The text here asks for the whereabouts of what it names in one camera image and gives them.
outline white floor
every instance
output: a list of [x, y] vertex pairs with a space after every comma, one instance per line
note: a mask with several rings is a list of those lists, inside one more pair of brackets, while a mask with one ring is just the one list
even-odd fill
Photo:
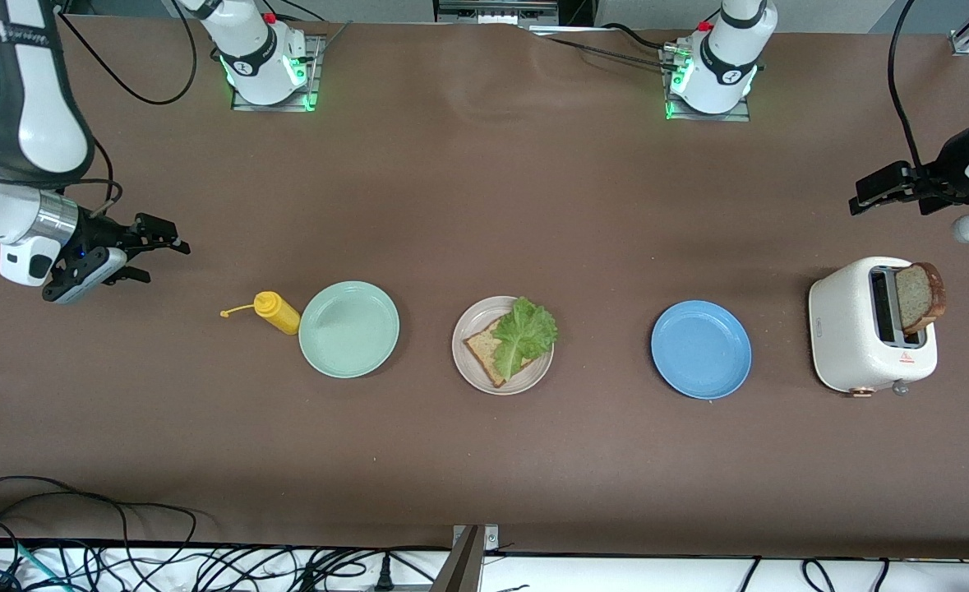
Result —
[[[167, 548], [134, 548], [134, 556], [149, 559], [165, 559], [173, 555], [173, 550]], [[210, 559], [194, 556], [194, 553], [210, 553], [210, 550], [187, 550], [181, 552], [178, 559], [184, 562], [168, 565], [156, 573], [150, 581], [159, 592], [191, 592], [194, 590], [197, 569], [205, 567]], [[254, 563], [269, 555], [271, 551], [261, 551], [247, 557], [240, 562], [243, 569], [250, 568]], [[296, 551], [297, 565], [289, 555], [283, 555], [274, 561], [261, 566], [255, 574], [279, 574], [293, 568], [304, 566], [310, 556], [310, 551]], [[34, 553], [36, 559], [48, 570], [56, 574], [63, 574], [64, 570], [59, 561], [59, 550], [45, 548]], [[402, 558], [415, 563], [427, 573], [436, 574], [444, 561], [443, 552], [399, 552]], [[13, 558], [11, 548], [0, 548], [0, 569], [8, 566]], [[109, 562], [118, 562], [126, 558], [126, 551], [122, 548], [110, 548], [106, 553]], [[82, 551], [77, 548], [67, 550], [67, 559], [73, 572], [81, 569]], [[381, 556], [375, 555], [364, 559], [363, 565], [367, 570], [362, 576], [337, 578], [327, 581], [330, 592], [356, 590], [368, 591], [378, 580]], [[525, 592], [575, 592], [613, 590], [676, 590], [680, 592], [736, 592], [740, 588], [744, 574], [750, 566], [750, 559], [649, 559], [649, 558], [559, 558], [559, 557], [507, 557], [485, 558], [485, 565], [481, 578], [481, 592], [500, 592], [528, 585]], [[838, 592], [867, 592], [874, 588], [876, 577], [879, 575], [881, 563], [876, 561], [842, 561], [842, 559], [825, 559], [822, 561], [831, 577], [834, 589]], [[750, 582], [750, 590], [754, 592], [810, 592], [800, 571], [800, 561], [790, 559], [764, 559]], [[150, 572], [154, 565], [142, 563], [143, 573]], [[215, 562], [214, 568], [206, 570], [212, 576], [218, 573], [220, 566]], [[348, 572], [358, 572], [350, 567]], [[106, 576], [101, 580], [99, 588], [102, 592], [150, 592], [147, 585], [137, 585], [139, 577], [130, 569], [130, 563], [115, 568], [125, 585]], [[34, 581], [45, 580], [47, 576], [32, 562], [24, 561], [18, 570], [18, 577], [23, 585]], [[220, 573], [220, 576], [210, 582], [211, 590], [225, 588], [236, 580], [238, 574], [233, 571]], [[819, 573], [814, 572], [814, 579], [824, 587]], [[393, 581], [397, 585], [428, 584], [423, 577], [405, 568], [401, 563], [393, 562]], [[89, 588], [85, 578], [76, 577], [74, 584]], [[290, 576], [278, 577], [276, 580], [257, 582], [258, 588], [250, 581], [236, 585], [229, 592], [284, 592], [292, 584]], [[55, 592], [72, 592], [60, 585], [45, 588]], [[962, 562], [894, 562], [889, 569], [886, 581], [882, 585], [882, 592], [969, 592], [969, 563]]]

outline green lettuce leaf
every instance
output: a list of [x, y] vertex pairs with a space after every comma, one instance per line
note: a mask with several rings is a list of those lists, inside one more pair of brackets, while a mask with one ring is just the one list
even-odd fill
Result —
[[502, 341], [495, 349], [495, 368], [509, 380], [523, 360], [536, 359], [553, 349], [556, 321], [546, 308], [522, 297], [514, 301], [514, 310], [502, 317], [491, 334]]

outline brown table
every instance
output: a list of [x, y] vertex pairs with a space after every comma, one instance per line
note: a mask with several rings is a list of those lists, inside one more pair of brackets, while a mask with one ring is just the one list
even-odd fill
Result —
[[[187, 74], [176, 21], [78, 24], [143, 94]], [[318, 112], [232, 113], [196, 30], [202, 70], [166, 108], [66, 37], [127, 187], [113, 216], [172, 219], [194, 252], [145, 255], [153, 284], [70, 308], [0, 278], [0, 475], [202, 509], [201, 540], [436, 544], [496, 522], [511, 550], [969, 556], [969, 247], [948, 228], [968, 210], [846, 206], [907, 156], [887, 37], [774, 37], [754, 120], [718, 124], [665, 120], [646, 67], [509, 26], [352, 25]], [[908, 37], [898, 72], [932, 157], [969, 125], [969, 59]], [[812, 372], [808, 286], [869, 255], [931, 261], [948, 286], [941, 363], [907, 398], [846, 400]], [[401, 315], [365, 378], [316, 373], [252, 314], [218, 318], [341, 280]], [[455, 320], [496, 294], [544, 303], [562, 331], [520, 396], [475, 391], [451, 361]], [[750, 333], [754, 368], [725, 400], [676, 394], [649, 358], [657, 315], [690, 298]], [[17, 527], [118, 536], [59, 508]], [[132, 536], [180, 535], [150, 518]]]

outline plate rim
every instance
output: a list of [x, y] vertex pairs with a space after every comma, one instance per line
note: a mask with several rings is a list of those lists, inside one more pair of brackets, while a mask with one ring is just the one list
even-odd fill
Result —
[[[744, 371], [743, 376], [740, 377], [739, 380], [737, 380], [735, 386], [733, 386], [731, 389], [729, 389], [726, 392], [723, 392], [714, 396], [702, 396], [702, 395], [686, 393], [684, 390], [682, 390], [679, 386], [675, 385], [675, 383], [671, 381], [671, 378], [669, 378], [668, 375], [664, 373], [663, 368], [661, 368], [661, 364], [657, 360], [656, 341], [658, 337], [658, 331], [660, 331], [660, 325], [663, 323], [664, 317], [667, 317], [668, 315], [672, 316], [672, 315], [678, 314], [679, 313], [678, 308], [687, 308], [690, 306], [694, 306], [694, 304], [695, 306], [699, 306], [700, 304], [703, 304], [703, 306], [707, 308], [716, 308], [718, 311], [724, 312], [726, 315], [728, 315], [729, 318], [732, 319], [733, 322], [736, 323], [735, 327], [739, 327], [739, 333], [742, 333], [744, 337], [742, 341], [747, 352], [746, 371]], [[736, 333], [736, 331], [733, 330], [732, 326], [729, 326], [728, 323], [724, 322], [722, 319], [717, 318], [717, 316], [710, 313], [710, 311], [704, 311], [704, 313], [707, 314], [707, 316], [710, 317], [710, 319], [713, 319], [713, 322], [720, 323], [720, 325], [724, 326], [726, 331], [728, 331], [729, 333], [732, 333], [732, 334]], [[746, 327], [743, 326], [743, 322], [740, 322], [740, 319], [736, 318], [736, 315], [732, 314], [732, 312], [729, 311], [728, 308], [722, 307], [721, 304], [711, 303], [710, 300], [698, 300], [698, 299], [682, 300], [680, 303], [672, 304], [670, 307], [666, 308], [666, 310], [663, 311], [660, 314], [660, 316], [658, 316], [658, 318], [656, 319], [656, 323], [654, 323], [653, 325], [653, 330], [652, 330], [652, 334], [649, 336], [648, 345], [649, 345], [649, 353], [652, 354], [653, 366], [656, 367], [656, 370], [658, 371], [658, 373], [660, 373], [660, 376], [661, 378], [663, 378], [664, 382], [667, 383], [667, 385], [670, 386], [673, 390], [678, 391], [679, 393], [681, 393], [682, 395], [685, 395], [686, 397], [694, 398], [694, 400], [720, 400], [720, 398], [728, 397], [732, 393], [735, 393], [737, 390], [740, 390], [740, 387], [744, 385], [744, 382], [747, 382], [747, 377], [750, 376], [751, 366], [752, 364], [754, 364], [754, 352], [752, 352], [751, 345], [750, 345], [750, 335], [747, 334], [747, 329]]]
[[[385, 352], [385, 355], [381, 356], [379, 363], [376, 363], [374, 367], [368, 368], [368, 370], [361, 372], [359, 374], [349, 374], [349, 375], [333, 374], [333, 373], [327, 372], [326, 370], [323, 370], [323, 368], [316, 366], [316, 363], [314, 363], [314, 361], [312, 361], [310, 357], [308, 357], [308, 353], [305, 352], [305, 346], [302, 343], [302, 330], [303, 330], [303, 327], [307, 326], [307, 323], [305, 322], [305, 320], [310, 317], [310, 315], [308, 315], [308, 310], [312, 308], [312, 304], [315, 303], [316, 300], [319, 299], [324, 292], [329, 291], [329, 289], [337, 289], [339, 286], [343, 286], [343, 285], [355, 286], [355, 288], [365, 289], [365, 291], [376, 291], [377, 293], [385, 297], [384, 304], [386, 304], [386, 307], [389, 308], [389, 310], [393, 311], [394, 329], [395, 329], [393, 344], [390, 344], [389, 348]], [[338, 378], [338, 379], [359, 378], [361, 376], [371, 374], [371, 372], [375, 372], [375, 370], [378, 370], [378, 368], [381, 368], [382, 364], [385, 363], [387, 359], [390, 359], [390, 356], [393, 355], [393, 352], [395, 351], [395, 349], [397, 349], [397, 344], [399, 341], [400, 341], [400, 310], [397, 308], [397, 303], [394, 303], [393, 297], [389, 296], [389, 293], [386, 293], [382, 288], [379, 288], [379, 286], [371, 284], [371, 282], [369, 281], [343, 280], [343, 281], [335, 282], [334, 284], [331, 284], [331, 285], [327, 285], [325, 288], [320, 289], [319, 292], [316, 292], [315, 295], [312, 296], [312, 299], [308, 301], [308, 304], [305, 304], [305, 308], [301, 313], [301, 320], [298, 321], [298, 349], [301, 350], [301, 355], [305, 358], [305, 361], [307, 361], [308, 364], [310, 364], [310, 366], [315, 368], [317, 372], [319, 372], [320, 374], [323, 374], [324, 376], [329, 376], [330, 378]]]
[[477, 385], [476, 382], [473, 382], [473, 380], [470, 380], [469, 377], [466, 376], [466, 372], [462, 369], [462, 366], [460, 366], [459, 364], [459, 356], [457, 354], [458, 347], [463, 346], [463, 348], [465, 348], [466, 346], [466, 344], [463, 344], [462, 340], [459, 340], [459, 325], [461, 325], [462, 320], [466, 318], [466, 315], [468, 315], [469, 311], [472, 311], [474, 307], [479, 306], [479, 304], [485, 303], [485, 301], [487, 300], [492, 300], [495, 298], [506, 299], [507, 303], [510, 305], [510, 310], [513, 310], [514, 301], [517, 300], [517, 296], [503, 296], [503, 295], [488, 296], [487, 298], [481, 298], [480, 300], [476, 301], [476, 303], [470, 304], [470, 306], [467, 307], [465, 311], [462, 311], [462, 314], [459, 315], [459, 319], [455, 321], [454, 329], [451, 330], [451, 360], [453, 360], [455, 363], [455, 370], [459, 371], [459, 374], [462, 376], [462, 379], [465, 380], [466, 383], [468, 383], [468, 385], [472, 386], [473, 389], [477, 389], [481, 393], [485, 393], [496, 397], [508, 397], [510, 395], [520, 395], [521, 393], [524, 393], [526, 390], [532, 389], [533, 386], [536, 386], [544, 378], [544, 376], [547, 375], [547, 372], [549, 372], [549, 368], [551, 367], [551, 364], [553, 364], [553, 350], [556, 348], [556, 344], [553, 345], [553, 348], [551, 348], [551, 351], [548, 351], [542, 356], [540, 356], [539, 358], [536, 358], [536, 360], [533, 360], [533, 363], [536, 363], [536, 361], [541, 361], [544, 358], [546, 358], [545, 367], [543, 368], [543, 371], [539, 375], [539, 377], [534, 379], [532, 382], [527, 383], [527, 385], [521, 387], [521, 389], [515, 390], [510, 393], [496, 393], [495, 392], [496, 389], [494, 386], [491, 386], [491, 383], [489, 383], [489, 386]]

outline mustard bottle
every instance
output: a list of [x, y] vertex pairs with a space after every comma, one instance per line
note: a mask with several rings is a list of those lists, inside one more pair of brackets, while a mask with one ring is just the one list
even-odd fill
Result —
[[298, 311], [293, 310], [293, 307], [290, 306], [288, 301], [284, 300], [275, 292], [259, 292], [254, 297], [253, 304], [244, 304], [242, 307], [221, 311], [221, 316], [228, 318], [229, 314], [242, 311], [244, 308], [254, 308], [254, 312], [258, 313], [259, 317], [266, 319], [271, 325], [283, 333], [288, 335], [296, 335], [298, 333], [301, 315], [298, 314]]

